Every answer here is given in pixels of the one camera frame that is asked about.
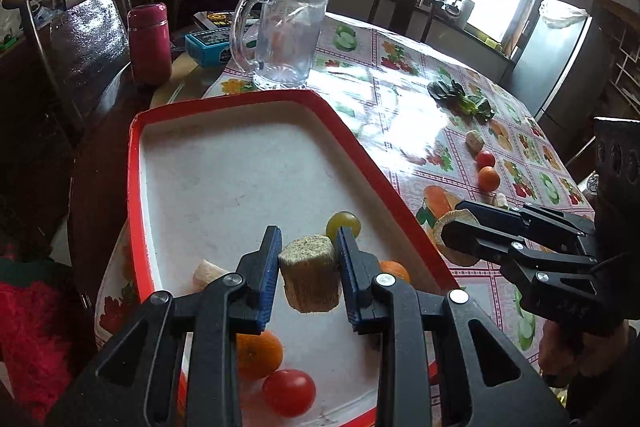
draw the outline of red cloth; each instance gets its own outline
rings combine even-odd
[[[92,355],[81,314],[68,281],[0,282],[2,357],[16,402],[40,423]]]

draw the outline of kettle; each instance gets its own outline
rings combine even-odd
[[[450,20],[456,20],[460,17],[460,5],[462,4],[462,0],[455,0],[453,3],[445,4],[442,9],[444,13],[446,13],[447,17]]]

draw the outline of red thermos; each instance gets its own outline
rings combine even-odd
[[[139,84],[161,86],[171,76],[166,6],[161,2],[136,6],[127,19],[133,79]]]

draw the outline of red tray rim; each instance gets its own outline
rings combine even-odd
[[[312,90],[278,89],[171,103],[141,112],[133,119],[129,131],[127,206],[129,210],[131,252],[141,301],[154,292],[151,272],[146,262],[147,249],[143,228],[142,202],[140,199],[140,138],[143,129],[149,124],[161,121],[174,120],[224,108],[270,102],[294,102],[315,113],[348,154],[355,166],[362,172],[389,212],[395,217],[396,222],[417,251],[425,266],[430,270],[431,276],[441,291],[458,288],[458,283],[429,237],[415,219],[414,214],[402,201],[400,194],[398,194],[380,168],[370,158],[369,153],[353,136],[353,133],[329,103]],[[181,374],[178,400],[182,400],[182,403],[184,403],[185,396],[186,379],[184,374]],[[342,427],[369,427],[375,421],[374,411],[375,409],[372,409],[343,424]]]

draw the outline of green grape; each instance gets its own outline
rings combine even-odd
[[[331,219],[329,219],[329,222],[326,224],[326,236],[333,241],[340,227],[350,227],[353,237],[358,237],[362,229],[360,220],[346,210],[336,212],[331,216]]]

